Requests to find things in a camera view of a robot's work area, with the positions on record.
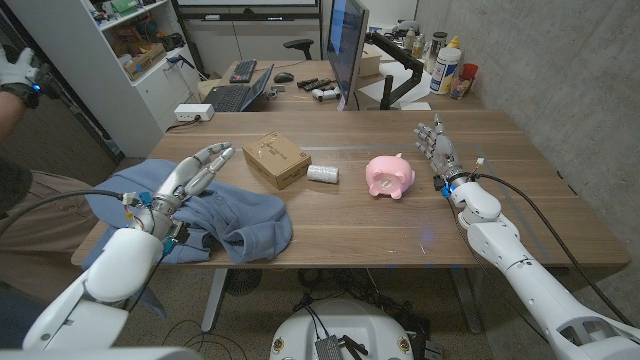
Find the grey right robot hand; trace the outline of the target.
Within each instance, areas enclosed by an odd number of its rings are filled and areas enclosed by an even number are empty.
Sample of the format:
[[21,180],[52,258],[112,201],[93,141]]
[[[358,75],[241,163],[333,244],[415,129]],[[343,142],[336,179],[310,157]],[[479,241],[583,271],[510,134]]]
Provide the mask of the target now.
[[444,133],[444,123],[439,114],[434,116],[433,127],[419,123],[413,132],[419,138],[415,146],[426,155],[431,168],[446,184],[457,187],[469,181],[452,141]]

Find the white gloved person hand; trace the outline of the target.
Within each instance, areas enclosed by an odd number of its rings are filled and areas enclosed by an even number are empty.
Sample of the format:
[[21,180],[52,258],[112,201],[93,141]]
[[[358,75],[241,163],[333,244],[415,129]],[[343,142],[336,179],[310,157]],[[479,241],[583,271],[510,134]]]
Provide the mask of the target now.
[[25,84],[31,86],[37,69],[31,66],[34,51],[26,47],[19,55],[15,63],[8,61],[4,48],[1,48],[1,84]]

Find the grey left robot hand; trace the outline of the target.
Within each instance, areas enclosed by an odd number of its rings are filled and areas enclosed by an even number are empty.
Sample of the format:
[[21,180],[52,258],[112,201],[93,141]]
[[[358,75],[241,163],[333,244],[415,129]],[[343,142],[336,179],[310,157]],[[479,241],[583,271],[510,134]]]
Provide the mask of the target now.
[[183,201],[202,193],[234,153],[230,142],[222,142],[184,159],[153,193],[151,205],[142,207],[130,225],[158,239],[163,238]]

